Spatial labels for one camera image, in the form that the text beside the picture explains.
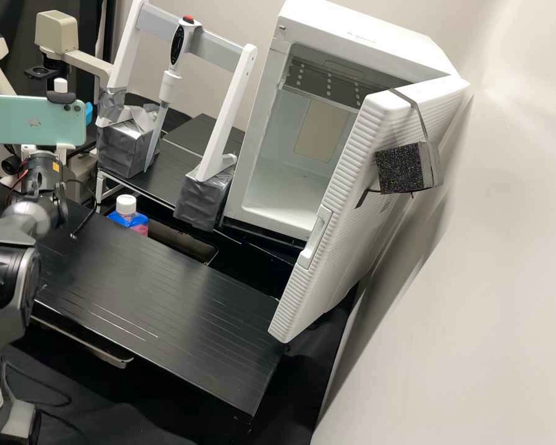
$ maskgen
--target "white wall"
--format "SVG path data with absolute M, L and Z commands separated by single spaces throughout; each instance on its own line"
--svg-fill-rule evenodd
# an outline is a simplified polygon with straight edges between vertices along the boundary
M 469 64 L 465 48 L 476 44 L 475 34 L 479 23 L 484 20 L 482 14 L 485 8 L 481 7 L 481 4 L 495 3 L 494 0 L 469 3 L 449 0 L 336 0 L 335 2 L 428 34 L 442 46 L 449 58 L 460 68 Z M 118 1 L 116 47 L 131 3 L 132 0 Z M 258 47 L 258 60 L 236 119 L 236 126 L 246 129 L 276 26 L 276 18 L 284 0 L 225 0 L 223 2 L 151 0 L 151 3 L 177 15 L 192 14 L 212 32 L 241 45 L 253 43 Z M 130 90 L 156 101 L 162 73 L 169 64 L 168 55 L 168 43 L 152 36 L 144 36 L 130 78 Z M 173 108 L 191 116 L 205 112 L 216 117 L 229 86 L 230 74 L 197 57 L 189 56 L 189 58 L 189 63 L 183 70 L 184 80 Z
M 470 3 L 447 184 L 374 271 L 313 445 L 556 444 L 556 1 Z

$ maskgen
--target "blue bottle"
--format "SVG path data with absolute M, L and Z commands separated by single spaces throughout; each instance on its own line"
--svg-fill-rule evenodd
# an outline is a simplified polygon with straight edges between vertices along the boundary
M 119 195 L 116 201 L 116 211 L 108 216 L 124 227 L 134 232 L 148 236 L 148 217 L 136 211 L 136 198 L 132 195 Z

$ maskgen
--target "ribbed black surface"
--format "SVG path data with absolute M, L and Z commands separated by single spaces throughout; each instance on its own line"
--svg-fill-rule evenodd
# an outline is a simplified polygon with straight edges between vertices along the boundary
M 213 117 L 200 114 L 166 134 L 159 145 L 160 153 L 146 173 L 139 173 L 130 179 L 108 173 L 151 199 L 175 207 L 185 174 L 200 163 L 215 123 Z M 233 127 L 224 153 L 238 155 L 244 136 L 244 132 Z
M 255 414 L 283 351 L 276 300 L 100 215 L 40 250 L 40 303 Z

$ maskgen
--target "smartphone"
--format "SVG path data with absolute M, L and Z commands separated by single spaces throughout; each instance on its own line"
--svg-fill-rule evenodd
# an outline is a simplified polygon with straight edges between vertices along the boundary
M 0 143 L 83 145 L 85 104 L 55 104 L 47 98 L 0 95 Z

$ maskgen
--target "white mini fridge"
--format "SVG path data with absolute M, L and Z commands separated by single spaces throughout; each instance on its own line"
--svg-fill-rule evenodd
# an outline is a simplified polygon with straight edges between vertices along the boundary
M 270 332 L 288 342 L 345 296 L 378 255 L 399 195 L 363 192 L 375 152 L 437 144 L 468 83 L 429 37 L 323 0 L 278 17 L 224 221 L 306 242 Z

